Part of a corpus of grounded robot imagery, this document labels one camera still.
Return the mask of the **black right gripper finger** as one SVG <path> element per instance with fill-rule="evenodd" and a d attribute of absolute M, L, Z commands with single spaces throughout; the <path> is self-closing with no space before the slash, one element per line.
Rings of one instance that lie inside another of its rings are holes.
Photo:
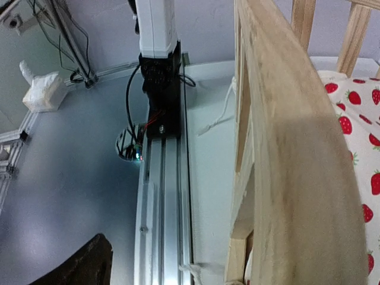
<path fill-rule="evenodd" d="M 98 233 L 60 266 L 32 283 L 110 284 L 112 262 L 112 245 Z"/>

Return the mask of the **wooden pet bed frame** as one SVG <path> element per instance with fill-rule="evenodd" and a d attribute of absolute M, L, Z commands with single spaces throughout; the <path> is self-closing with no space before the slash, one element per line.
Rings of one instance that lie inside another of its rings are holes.
<path fill-rule="evenodd" d="M 368 284 L 362 201 L 307 53 L 314 1 L 235 1 L 236 160 L 226 284 Z M 352 1 L 335 72 L 352 75 L 378 1 Z"/>

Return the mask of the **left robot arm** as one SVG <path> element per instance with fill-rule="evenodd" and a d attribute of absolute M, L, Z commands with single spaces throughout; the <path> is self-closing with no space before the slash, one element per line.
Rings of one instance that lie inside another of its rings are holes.
<path fill-rule="evenodd" d="M 168 58 L 178 42 L 174 0 L 136 0 L 135 4 L 140 54 L 144 58 Z"/>

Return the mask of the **strawberry print ruffled mattress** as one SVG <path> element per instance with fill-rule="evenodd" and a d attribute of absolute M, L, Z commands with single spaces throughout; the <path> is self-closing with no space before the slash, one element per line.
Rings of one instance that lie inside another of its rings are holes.
<path fill-rule="evenodd" d="M 379 284 L 379 79 L 319 71 L 344 134 L 365 221 L 368 284 Z"/>

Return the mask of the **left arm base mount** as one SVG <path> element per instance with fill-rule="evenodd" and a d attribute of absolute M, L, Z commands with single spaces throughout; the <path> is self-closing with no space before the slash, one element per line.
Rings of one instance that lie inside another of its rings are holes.
<path fill-rule="evenodd" d="M 181 88 L 195 87 L 193 79 L 180 73 L 181 43 L 167 58 L 139 56 L 137 69 L 144 79 L 142 91 L 148 97 L 148 122 L 144 130 L 149 140 L 181 136 Z"/>

